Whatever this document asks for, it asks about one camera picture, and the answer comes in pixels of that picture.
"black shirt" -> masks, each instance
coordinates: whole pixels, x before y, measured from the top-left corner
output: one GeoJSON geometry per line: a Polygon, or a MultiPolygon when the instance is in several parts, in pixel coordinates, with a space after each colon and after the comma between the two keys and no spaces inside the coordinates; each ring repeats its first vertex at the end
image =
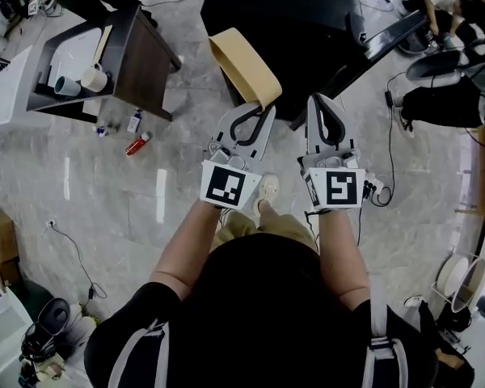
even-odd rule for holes
{"type": "MultiPolygon", "coordinates": [[[[369,302],[342,306],[324,287],[318,256],[288,238],[255,234],[220,246],[182,303],[165,285],[142,286],[90,338],[95,388],[108,386],[129,337],[156,318],[169,321],[170,387],[361,386],[369,302]]],[[[389,311],[388,334],[404,343],[410,368],[425,368],[410,372],[410,387],[430,386],[434,355],[419,332],[389,311]]],[[[141,339],[120,388],[154,387],[158,350],[158,339],[141,339]]]]}

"gray tile floor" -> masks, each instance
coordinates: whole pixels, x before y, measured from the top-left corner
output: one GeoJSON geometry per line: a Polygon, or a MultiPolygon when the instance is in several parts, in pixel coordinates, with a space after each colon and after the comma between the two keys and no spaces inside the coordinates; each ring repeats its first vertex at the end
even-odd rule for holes
{"type": "MultiPolygon", "coordinates": [[[[166,0],[142,0],[145,3],[166,0]]],[[[133,139],[125,132],[133,108],[108,101],[100,120],[120,124],[121,130],[99,139],[90,124],[54,118],[49,129],[0,133],[0,207],[14,219],[22,268],[35,281],[69,302],[84,302],[86,277],[71,243],[46,230],[48,220],[73,237],[94,281],[108,293],[94,300],[90,311],[106,318],[127,302],[148,278],[169,238],[198,197],[201,151],[230,97],[209,52],[200,19],[203,0],[151,8],[160,31],[184,56],[183,68],[167,84],[166,107],[178,118],[172,124],[145,114],[141,129],[154,138],[127,158],[124,148],[133,139]],[[65,159],[69,164],[70,199],[64,197],[65,159]],[[165,194],[157,190],[157,174],[167,173],[165,194]]],[[[362,2],[386,9],[383,0],[362,2]]],[[[397,19],[364,7],[369,35],[397,19]]],[[[5,57],[42,44],[50,36],[80,23],[66,12],[58,19],[36,18],[14,33],[5,57]]],[[[388,132],[390,118],[384,102],[386,82],[404,71],[411,60],[391,53],[337,99],[356,123],[361,164],[391,185],[388,132]]],[[[403,78],[396,92],[412,86],[403,78]]],[[[361,220],[361,251],[370,269],[385,277],[390,304],[400,313],[413,293],[429,295],[429,286],[443,260],[453,250],[472,249],[479,220],[457,217],[454,209],[467,199],[474,151],[455,129],[416,124],[416,139],[392,132],[395,195],[385,209],[365,204],[361,220]]],[[[279,175],[276,208],[303,221],[310,207],[306,187],[293,158],[306,149],[303,129],[295,133],[284,122],[274,124],[265,156],[270,172],[279,175]]],[[[247,213],[251,214],[251,204],[247,213]]],[[[357,233],[357,211],[351,212],[357,233]]]]}

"cup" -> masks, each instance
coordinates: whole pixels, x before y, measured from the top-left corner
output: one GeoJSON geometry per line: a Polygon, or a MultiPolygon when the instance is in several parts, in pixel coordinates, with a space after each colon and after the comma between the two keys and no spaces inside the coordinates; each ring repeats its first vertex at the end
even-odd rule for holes
{"type": "Polygon", "coordinates": [[[81,77],[81,85],[93,92],[100,92],[108,83],[108,76],[103,72],[99,63],[84,71],[81,77]]]}
{"type": "Polygon", "coordinates": [[[66,76],[60,76],[54,86],[54,92],[58,95],[77,96],[80,91],[81,85],[66,76]]]}

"white mug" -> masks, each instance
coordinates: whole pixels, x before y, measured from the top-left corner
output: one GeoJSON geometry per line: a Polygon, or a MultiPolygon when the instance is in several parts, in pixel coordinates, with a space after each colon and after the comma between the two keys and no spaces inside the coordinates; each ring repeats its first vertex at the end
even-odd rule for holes
{"type": "Polygon", "coordinates": [[[60,76],[54,85],[54,92],[58,95],[77,96],[81,91],[81,85],[66,76],[60,76]]]}
{"type": "Polygon", "coordinates": [[[108,76],[103,72],[103,67],[95,63],[94,67],[84,71],[81,77],[81,85],[93,92],[100,92],[108,83],[108,76]]]}

